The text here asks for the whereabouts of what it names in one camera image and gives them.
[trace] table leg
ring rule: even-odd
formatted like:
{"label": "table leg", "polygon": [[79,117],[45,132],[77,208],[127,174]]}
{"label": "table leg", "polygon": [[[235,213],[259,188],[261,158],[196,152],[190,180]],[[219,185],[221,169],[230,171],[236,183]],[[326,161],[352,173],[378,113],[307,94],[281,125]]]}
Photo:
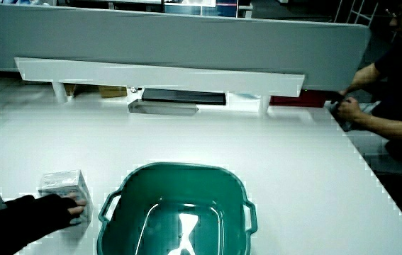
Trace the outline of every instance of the table leg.
{"label": "table leg", "polygon": [[52,88],[54,89],[54,93],[56,95],[56,100],[58,103],[66,103],[67,100],[67,92],[65,91],[65,87],[63,83],[60,82],[52,82]]}
{"label": "table leg", "polygon": [[270,96],[261,96],[259,104],[259,114],[266,115],[270,105]]}

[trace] cardboard box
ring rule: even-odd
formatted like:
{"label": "cardboard box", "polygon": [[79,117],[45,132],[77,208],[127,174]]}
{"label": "cardboard box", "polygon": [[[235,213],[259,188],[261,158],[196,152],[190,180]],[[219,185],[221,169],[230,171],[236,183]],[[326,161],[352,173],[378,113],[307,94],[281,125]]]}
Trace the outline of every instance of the cardboard box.
{"label": "cardboard box", "polygon": [[102,98],[127,96],[127,88],[122,86],[99,86]]}
{"label": "cardboard box", "polygon": [[42,177],[38,192],[41,196],[58,194],[65,196],[69,193],[76,193],[77,199],[85,199],[86,207],[79,218],[73,219],[70,224],[75,225],[81,222],[90,222],[92,219],[92,200],[81,170],[63,171],[46,174]]}

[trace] white table surface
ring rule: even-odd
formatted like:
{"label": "white table surface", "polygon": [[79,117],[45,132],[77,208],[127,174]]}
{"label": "white table surface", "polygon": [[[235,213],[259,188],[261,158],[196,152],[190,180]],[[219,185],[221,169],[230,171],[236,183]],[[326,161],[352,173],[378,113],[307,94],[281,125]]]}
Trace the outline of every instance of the white table surface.
{"label": "white table surface", "polygon": [[[37,195],[43,174],[81,169],[94,216],[84,235],[71,227],[19,254],[96,254],[107,195],[155,161],[239,176],[257,210],[253,255],[402,254],[401,211],[323,108],[271,107],[270,118],[229,106],[190,117],[141,115],[128,113],[131,97],[58,105],[52,93],[51,85],[0,90],[1,195]],[[257,109],[258,101],[248,103]]]}

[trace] water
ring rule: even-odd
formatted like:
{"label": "water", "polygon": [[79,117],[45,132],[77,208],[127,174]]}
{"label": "water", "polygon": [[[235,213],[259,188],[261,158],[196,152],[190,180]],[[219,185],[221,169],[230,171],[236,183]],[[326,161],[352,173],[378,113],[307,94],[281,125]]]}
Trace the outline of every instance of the water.
{"label": "water", "polygon": [[222,254],[223,218],[210,205],[158,203],[147,214],[135,255]]}

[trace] green plastic basin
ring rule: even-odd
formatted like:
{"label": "green plastic basin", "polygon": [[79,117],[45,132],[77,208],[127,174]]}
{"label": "green plastic basin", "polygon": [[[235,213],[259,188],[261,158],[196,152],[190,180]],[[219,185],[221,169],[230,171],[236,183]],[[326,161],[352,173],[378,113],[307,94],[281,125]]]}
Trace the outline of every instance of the green plastic basin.
{"label": "green plastic basin", "polygon": [[246,255],[257,231],[255,207],[241,181],[225,169],[196,164],[136,169],[108,196],[99,219],[99,255]]}

